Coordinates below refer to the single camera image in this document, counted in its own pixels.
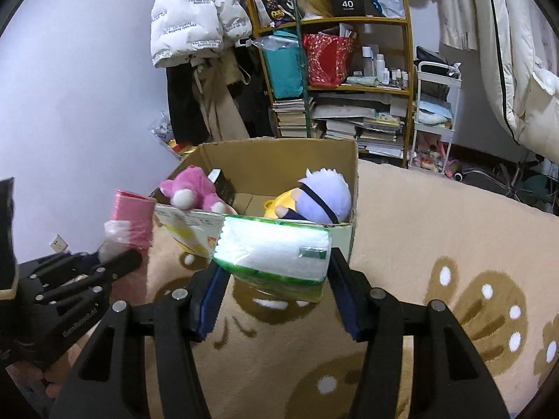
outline teal bag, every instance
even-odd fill
[[[297,35],[275,30],[274,36],[285,36],[297,39]],[[262,50],[272,91],[277,99],[299,97],[303,93],[303,77],[300,67],[300,48],[280,50]]]

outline stuffed animal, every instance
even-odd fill
[[[215,186],[200,167],[188,166],[175,179],[167,179],[159,185],[171,205],[183,211],[192,209],[221,214],[236,214],[215,193]]]
[[[306,176],[299,183],[302,184],[300,188],[284,192],[276,200],[267,202],[265,216],[306,220],[323,225],[342,223],[348,218],[351,192],[340,173],[327,169],[311,172],[307,169]]]

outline pink plush toy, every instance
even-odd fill
[[[190,165],[177,177],[167,179],[159,185],[171,205],[180,210],[204,210],[222,214],[236,214],[215,193],[215,186],[200,167]]]

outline shelf unit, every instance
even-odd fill
[[[260,38],[265,35],[269,35],[275,29],[285,29],[285,28],[296,28],[299,37],[300,45],[302,42],[302,30],[304,27],[310,25],[332,25],[337,23],[349,23],[349,24],[379,24],[379,25],[396,25],[402,29],[402,40],[404,49],[383,49],[383,53],[402,56],[404,58],[404,70],[409,71],[409,83],[413,87],[414,83],[414,52],[413,52],[413,38],[412,38],[412,20],[410,17],[410,5],[409,0],[403,0],[405,18],[394,19],[390,17],[373,17],[373,16],[363,16],[363,17],[322,17],[308,20],[299,20],[298,8],[295,4],[295,12],[297,16],[297,22],[285,23],[278,27],[261,27],[259,23],[258,13],[254,5],[254,0],[247,0],[248,12],[251,18],[253,26],[253,36]],[[259,55],[262,62],[262,68],[264,69],[264,79],[266,81],[266,87],[268,89],[268,97],[270,103],[274,103],[275,97],[273,94],[272,86],[270,85],[270,78],[266,68],[266,62],[264,60],[264,55],[259,49]],[[307,94],[309,91],[362,91],[366,93],[386,93],[397,96],[407,97],[407,113],[404,125],[404,157],[402,160],[402,166],[407,166],[407,156],[409,154],[410,148],[410,137],[412,133],[412,113],[413,113],[413,89],[398,90],[398,89],[388,89],[382,87],[372,87],[372,86],[360,86],[360,85],[340,85],[335,88],[322,88],[317,86],[306,86],[306,71],[304,71],[304,100],[305,100],[305,113],[307,116],[307,136],[310,136],[310,116],[308,114],[308,98]],[[276,124],[276,134],[280,135],[278,128],[278,120],[275,114],[275,124]]]
[[[448,154],[451,151],[451,146],[452,146],[452,139],[454,138],[454,133],[455,133],[455,126],[456,126],[456,122],[457,122],[457,110],[458,110],[458,105],[460,103],[460,89],[462,88],[462,75],[459,75],[459,78],[457,79],[453,79],[451,77],[448,76],[444,76],[444,75],[438,75],[438,74],[431,74],[430,72],[424,72],[423,68],[425,66],[436,66],[439,68],[445,68],[447,70],[450,70],[450,66],[447,65],[442,65],[439,63],[433,63],[430,61],[421,61],[421,63],[417,66],[417,71],[415,71],[415,73],[417,74],[417,78],[418,78],[418,89],[417,89],[417,97],[416,97],[416,102],[417,102],[417,110],[416,110],[416,114],[414,116],[414,136],[413,136],[413,141],[412,141],[412,149],[410,150],[410,158],[408,161],[408,167],[410,169],[414,169],[414,170],[420,170],[423,172],[428,172],[428,173],[433,173],[435,175],[444,175],[444,171],[446,170],[447,167],[447,163],[448,163]],[[458,88],[458,96],[456,98],[456,104],[455,104],[455,111],[452,111],[452,120],[451,120],[451,127],[450,128],[446,128],[446,127],[438,127],[438,126],[431,126],[428,124],[423,124],[418,122],[418,114],[422,113],[420,107],[420,100],[421,100],[421,82],[431,82],[431,83],[439,83],[441,85],[447,85],[447,86],[451,86],[454,88]],[[448,145],[447,145],[447,149],[445,150],[444,153],[444,160],[443,160],[443,168],[440,172],[434,172],[434,171],[430,171],[427,169],[423,169],[420,167],[417,167],[415,165],[413,165],[413,160],[414,160],[414,152],[415,152],[415,144],[417,142],[417,136],[418,136],[418,132],[427,132],[430,134],[435,134],[435,135],[439,135],[441,137],[441,139],[445,139],[446,141],[448,141]]]

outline purple-haired plush doll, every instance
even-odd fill
[[[276,207],[280,219],[305,220],[323,225],[344,222],[351,211],[351,193],[344,177],[335,170],[309,171],[291,191],[295,211]]]

